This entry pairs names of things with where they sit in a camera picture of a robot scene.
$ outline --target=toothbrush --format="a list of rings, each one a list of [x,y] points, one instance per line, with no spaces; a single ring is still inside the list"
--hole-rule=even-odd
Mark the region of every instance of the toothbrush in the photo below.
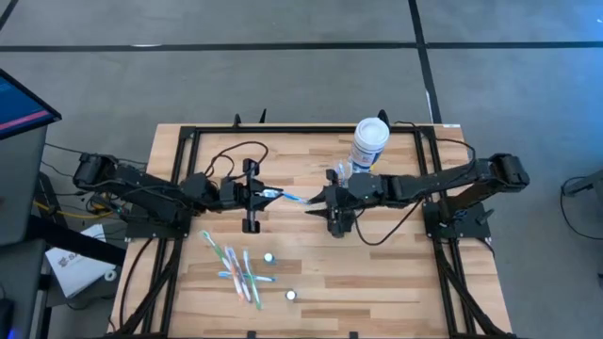
[[[300,198],[298,196],[294,196],[293,194],[289,194],[289,193],[285,193],[285,192],[282,192],[281,194],[283,195],[283,197],[285,197],[293,202],[299,202],[299,203],[305,203],[305,204],[308,203],[307,199]]]
[[[226,259],[226,255],[224,254],[224,252],[222,251],[222,249],[220,248],[220,246],[216,245],[216,243],[214,242],[214,240],[211,238],[211,235],[209,234],[209,232],[208,231],[201,231],[201,234],[203,235],[203,237],[205,239],[207,239],[207,241],[209,241],[209,243],[211,244],[211,246],[214,248],[214,251],[216,252],[216,254],[222,260],[222,263],[226,266],[226,269],[230,270],[230,263],[228,262],[228,259]]]
[[[233,248],[231,248],[231,247],[225,247],[224,249],[226,250],[226,253],[228,254],[228,258],[230,259],[231,265],[236,270],[236,278],[238,279],[239,284],[243,287],[243,292],[245,293],[245,299],[247,299],[248,302],[252,302],[252,296],[250,295],[249,288],[247,287],[247,284],[245,283],[245,278],[243,277],[243,270],[241,269],[241,266],[238,264],[238,260],[236,259],[235,250],[233,250]]]
[[[247,273],[243,274],[245,276],[245,279],[250,279],[250,275]],[[218,272],[218,276],[220,278],[226,278],[226,279],[231,279],[233,274],[231,272],[227,272],[227,271],[220,271]],[[262,277],[262,276],[253,276],[253,279],[257,282],[267,282],[267,283],[275,283],[276,282],[276,278],[274,277]]]
[[[250,277],[252,277],[252,266],[249,263],[249,253],[247,252],[247,250],[243,251],[243,260],[245,261],[245,268],[247,268],[247,273],[250,275]],[[255,279],[250,279],[250,281],[252,282],[253,297],[255,298],[255,307],[258,310],[261,310],[262,302],[260,301],[260,295],[257,293],[257,288],[255,287]]]
[[[245,299],[245,295],[243,295],[243,289],[241,288],[241,283],[238,279],[238,276],[236,275],[236,271],[235,271],[235,264],[233,263],[232,258],[230,257],[230,255],[228,256],[228,267],[230,267],[230,272],[233,275],[233,282],[235,282],[235,290],[236,293],[238,294],[238,298],[239,300],[243,301],[243,299]]]

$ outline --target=desk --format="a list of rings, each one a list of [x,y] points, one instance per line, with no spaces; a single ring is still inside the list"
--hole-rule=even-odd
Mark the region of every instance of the desk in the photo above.
[[[149,173],[170,180],[180,127],[157,127]],[[463,139],[460,128],[437,125],[434,130],[439,137]],[[195,171],[204,170],[210,158],[228,146],[258,140],[270,149],[258,179],[309,198],[326,185],[325,170],[347,157],[352,138],[352,134],[202,135]],[[423,142],[428,149],[427,140]],[[467,151],[461,145],[438,142],[438,148],[444,169],[467,161]],[[235,173],[241,171],[243,158],[258,159],[261,154],[262,149],[254,146],[231,151]],[[181,180],[186,168],[187,156],[181,167]],[[216,173],[226,173],[229,168],[230,162],[219,160]],[[393,134],[375,171],[418,175],[414,139]],[[182,250],[170,337],[244,337],[246,331],[257,331],[258,337],[347,337],[350,331],[358,331],[361,337],[447,337],[432,242],[425,235],[420,209],[380,247],[364,245],[356,233],[346,234],[343,239],[332,238],[326,221],[305,215],[305,209],[286,200],[272,203],[267,212],[257,214],[262,222],[262,233],[257,235],[241,232],[244,211],[195,218]],[[359,219],[360,226],[368,240],[374,241],[389,232],[407,211],[408,208],[370,209]],[[256,311],[251,304],[240,304],[232,282],[218,278],[217,272],[223,267],[197,235],[200,230],[207,230],[218,244],[234,246],[239,253],[248,248],[256,274],[278,277],[277,283],[259,283],[262,311]],[[128,246],[125,271],[130,269],[143,243],[137,240]],[[133,274],[125,303],[126,316],[148,291],[156,243],[141,256]],[[473,239],[462,240],[460,246],[469,290],[495,324],[510,331],[492,253]],[[263,263],[262,256],[267,251],[274,253],[277,266]],[[123,276],[118,296],[122,293]],[[285,291],[290,288],[298,292],[295,302],[285,300]],[[119,300],[116,298],[111,316],[116,324]],[[163,296],[157,300],[154,331],[158,330]],[[453,302],[462,330],[462,312],[455,295]]]

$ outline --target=floor tile line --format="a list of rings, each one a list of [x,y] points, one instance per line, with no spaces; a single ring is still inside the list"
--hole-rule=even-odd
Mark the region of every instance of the floor tile line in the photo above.
[[[12,14],[12,11],[15,9],[18,2],[19,0],[10,0],[10,2],[8,3],[8,6],[5,8],[4,12],[2,13],[2,16],[0,16],[0,31],[7,23],[10,14]]]
[[[418,13],[416,0],[408,0],[408,7],[411,11],[413,20],[413,29],[415,31],[416,50],[418,52],[419,62],[421,64],[421,72],[423,73],[423,83],[427,91],[428,106],[432,123],[442,123],[442,115],[440,114],[440,105],[437,102],[437,94],[435,93],[435,83],[433,82],[432,66],[427,53],[425,38],[423,36],[423,27],[421,26],[421,18]]]
[[[5,45],[0,52],[203,52],[413,49],[410,41],[323,41],[135,45]]]
[[[603,48],[603,41],[427,42],[427,49],[563,49]]]

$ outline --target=green toothbrush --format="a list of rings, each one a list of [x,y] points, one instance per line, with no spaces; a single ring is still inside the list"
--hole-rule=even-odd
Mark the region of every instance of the green toothbrush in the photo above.
[[[222,263],[226,266],[226,269],[230,270],[230,263],[228,262],[228,258],[226,258],[226,255],[224,254],[224,252],[222,251],[220,246],[216,245],[214,240],[212,240],[211,235],[209,235],[209,232],[201,231],[201,234],[203,235],[203,237],[205,239],[207,239],[207,241],[209,241],[209,243],[211,244],[211,247],[214,248],[214,251],[219,256],[219,258],[222,260]]]

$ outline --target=yellow cable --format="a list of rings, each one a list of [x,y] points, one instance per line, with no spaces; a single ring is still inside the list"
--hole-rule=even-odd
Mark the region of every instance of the yellow cable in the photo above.
[[[38,206],[39,208],[43,209],[44,211],[50,211],[50,207],[46,206],[43,203],[39,203],[39,202],[35,202],[34,204],[36,206]],[[71,218],[85,218],[85,219],[97,219],[97,218],[105,218],[108,217],[110,215],[113,214],[113,212],[107,212],[107,213],[103,213],[102,215],[98,215],[98,216],[86,216],[86,215],[78,215],[75,213],[69,213],[69,212],[63,212],[63,211],[57,211],[57,213],[59,213],[62,216],[65,217],[71,217]]]

